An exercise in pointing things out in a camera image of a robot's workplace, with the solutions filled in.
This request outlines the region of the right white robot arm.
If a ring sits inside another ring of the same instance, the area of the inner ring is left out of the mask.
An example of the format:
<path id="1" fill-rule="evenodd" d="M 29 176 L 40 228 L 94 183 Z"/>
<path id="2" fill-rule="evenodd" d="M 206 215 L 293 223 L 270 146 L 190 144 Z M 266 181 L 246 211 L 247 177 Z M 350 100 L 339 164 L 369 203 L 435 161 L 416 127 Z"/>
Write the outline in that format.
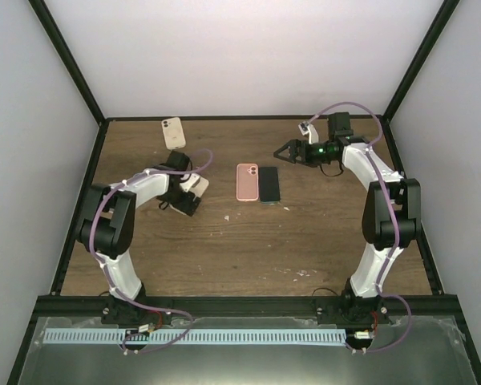
<path id="1" fill-rule="evenodd" d="M 422 230 L 421 186 L 388 166 L 367 138 L 355 135 L 349 113 L 329 115 L 327 126 L 328 139 L 321 142 L 311 120 L 300 123 L 302 139 L 288 141 L 273 155 L 310 168 L 337 162 L 341 172 L 350 170 L 366 190 L 362 214 L 366 246 L 340 299 L 341 316 L 357 323 L 376 306 L 390 268 Z"/>

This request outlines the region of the pink phone case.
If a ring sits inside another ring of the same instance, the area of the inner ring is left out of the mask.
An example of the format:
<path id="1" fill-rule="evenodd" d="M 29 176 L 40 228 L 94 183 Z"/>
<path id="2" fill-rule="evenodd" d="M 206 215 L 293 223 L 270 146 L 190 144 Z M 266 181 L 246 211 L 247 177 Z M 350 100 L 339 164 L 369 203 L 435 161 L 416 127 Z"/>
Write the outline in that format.
<path id="1" fill-rule="evenodd" d="M 256 164 L 238 164 L 236 167 L 236 198 L 238 201 L 250 202 L 259 199 L 258 166 Z"/>

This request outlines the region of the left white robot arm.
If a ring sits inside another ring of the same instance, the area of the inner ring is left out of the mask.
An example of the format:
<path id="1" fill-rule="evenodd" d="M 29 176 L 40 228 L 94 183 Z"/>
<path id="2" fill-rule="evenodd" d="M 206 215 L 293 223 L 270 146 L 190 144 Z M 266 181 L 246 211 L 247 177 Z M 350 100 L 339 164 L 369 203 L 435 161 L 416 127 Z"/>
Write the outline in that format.
<path id="1" fill-rule="evenodd" d="M 131 324 L 142 322 L 148 304 L 140 297 L 144 286 L 135 272 L 130 247 L 135 213 L 152 200 L 160 209 L 171 208 L 191 217 L 208 188 L 201 173 L 212 163 L 195 168 L 189 156 L 171 151 L 167 160 L 114 184 L 93 184 L 87 191 L 77 224 L 76 241 L 98 262 L 109 294 L 121 300 L 120 315 Z"/>

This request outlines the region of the black screen phone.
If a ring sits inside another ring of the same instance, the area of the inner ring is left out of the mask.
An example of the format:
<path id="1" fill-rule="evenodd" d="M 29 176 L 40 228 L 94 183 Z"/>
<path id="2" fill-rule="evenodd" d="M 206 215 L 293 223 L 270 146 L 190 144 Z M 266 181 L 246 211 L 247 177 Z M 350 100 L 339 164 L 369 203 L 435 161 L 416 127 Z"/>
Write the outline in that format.
<path id="1" fill-rule="evenodd" d="M 266 204 L 277 203 L 281 199 L 277 167 L 259 168 L 259 199 Z"/>

